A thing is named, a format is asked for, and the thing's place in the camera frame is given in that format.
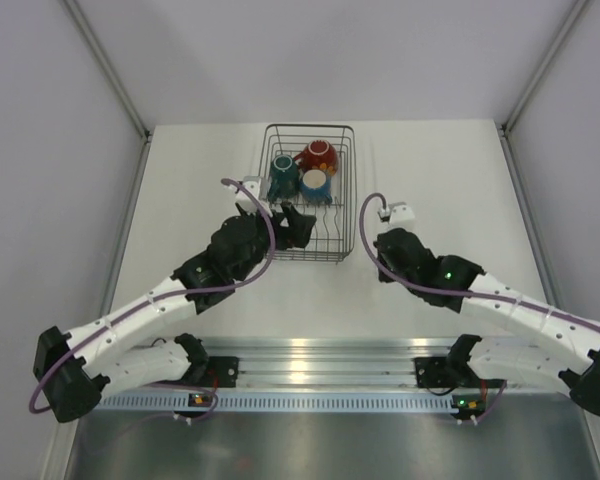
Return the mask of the dark green mug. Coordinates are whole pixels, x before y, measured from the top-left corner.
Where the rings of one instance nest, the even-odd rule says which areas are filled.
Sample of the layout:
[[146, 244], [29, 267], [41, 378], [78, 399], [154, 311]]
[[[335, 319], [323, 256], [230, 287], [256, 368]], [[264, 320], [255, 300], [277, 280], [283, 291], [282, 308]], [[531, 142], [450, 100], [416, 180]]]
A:
[[299, 192], [300, 171], [294, 159], [288, 155], [276, 156], [270, 164], [269, 190], [270, 202], [288, 200]]

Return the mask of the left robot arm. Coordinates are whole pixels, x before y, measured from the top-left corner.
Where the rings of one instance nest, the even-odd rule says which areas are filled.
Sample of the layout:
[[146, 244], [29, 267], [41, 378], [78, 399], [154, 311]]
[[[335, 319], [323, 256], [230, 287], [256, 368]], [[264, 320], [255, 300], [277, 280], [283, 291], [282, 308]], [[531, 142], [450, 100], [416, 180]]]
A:
[[44, 396], [47, 410], [68, 423], [125, 390], [157, 382], [200, 384], [209, 357], [199, 339], [180, 334], [157, 347], [142, 341], [254, 282], [274, 252], [306, 247], [315, 224], [315, 216], [289, 202], [273, 212], [240, 208], [212, 234], [205, 250], [144, 296], [66, 332], [56, 326], [43, 331], [33, 363], [35, 396]]

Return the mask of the wire dish rack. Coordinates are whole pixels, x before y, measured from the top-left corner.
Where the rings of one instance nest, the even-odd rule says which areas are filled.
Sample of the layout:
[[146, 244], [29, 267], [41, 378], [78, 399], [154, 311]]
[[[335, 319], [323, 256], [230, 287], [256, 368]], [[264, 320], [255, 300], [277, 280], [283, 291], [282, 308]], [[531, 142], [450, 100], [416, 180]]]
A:
[[310, 142], [326, 141], [335, 148], [337, 171], [332, 178], [330, 201], [309, 200], [302, 193], [271, 203], [280, 212], [284, 206], [316, 218], [305, 247], [278, 251], [281, 261], [339, 263], [354, 249], [357, 211], [356, 141], [354, 129], [343, 124], [272, 123], [265, 127], [258, 175], [270, 179], [274, 159], [279, 155], [294, 157]]

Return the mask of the dark blue cup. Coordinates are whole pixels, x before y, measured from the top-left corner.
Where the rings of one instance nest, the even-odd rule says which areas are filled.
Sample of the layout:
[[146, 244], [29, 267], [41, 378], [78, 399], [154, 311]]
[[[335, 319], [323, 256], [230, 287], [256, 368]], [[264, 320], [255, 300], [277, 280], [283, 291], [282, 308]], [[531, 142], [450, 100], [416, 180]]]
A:
[[331, 177], [322, 170], [309, 170], [300, 180], [300, 192], [309, 204], [331, 205]]

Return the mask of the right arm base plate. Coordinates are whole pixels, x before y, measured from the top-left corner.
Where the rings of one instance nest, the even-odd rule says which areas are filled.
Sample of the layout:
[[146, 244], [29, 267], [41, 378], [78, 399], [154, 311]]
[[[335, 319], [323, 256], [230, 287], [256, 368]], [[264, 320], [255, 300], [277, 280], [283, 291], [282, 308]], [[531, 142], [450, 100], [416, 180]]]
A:
[[439, 393], [458, 387], [457, 381], [447, 369], [445, 356], [416, 357], [414, 368], [419, 388]]

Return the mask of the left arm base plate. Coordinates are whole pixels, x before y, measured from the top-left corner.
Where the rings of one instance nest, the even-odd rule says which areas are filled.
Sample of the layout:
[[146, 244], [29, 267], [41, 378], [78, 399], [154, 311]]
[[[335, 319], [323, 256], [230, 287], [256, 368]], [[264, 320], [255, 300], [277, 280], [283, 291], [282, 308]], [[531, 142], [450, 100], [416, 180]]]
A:
[[235, 388], [239, 374], [239, 358], [211, 356], [198, 386], [207, 389]]

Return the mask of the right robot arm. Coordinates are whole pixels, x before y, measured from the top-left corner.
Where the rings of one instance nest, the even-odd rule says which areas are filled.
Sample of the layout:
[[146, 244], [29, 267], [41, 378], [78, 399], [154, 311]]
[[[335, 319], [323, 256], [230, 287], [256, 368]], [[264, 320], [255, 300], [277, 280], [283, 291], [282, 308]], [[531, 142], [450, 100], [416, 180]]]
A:
[[462, 334], [433, 375], [457, 387], [479, 382], [552, 389], [600, 417], [600, 323], [521, 294], [457, 255], [436, 256], [412, 232], [394, 228], [373, 243], [379, 279], [402, 280], [425, 303], [491, 322], [525, 345]]

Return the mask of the red cup white inside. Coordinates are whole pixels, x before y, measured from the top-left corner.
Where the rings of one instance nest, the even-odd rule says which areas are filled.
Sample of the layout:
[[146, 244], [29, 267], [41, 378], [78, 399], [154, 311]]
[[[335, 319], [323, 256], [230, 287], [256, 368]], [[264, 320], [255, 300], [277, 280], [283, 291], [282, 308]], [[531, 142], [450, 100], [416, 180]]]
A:
[[293, 160], [303, 172], [320, 170], [328, 176], [334, 176], [338, 170], [338, 153], [326, 140], [310, 141]]

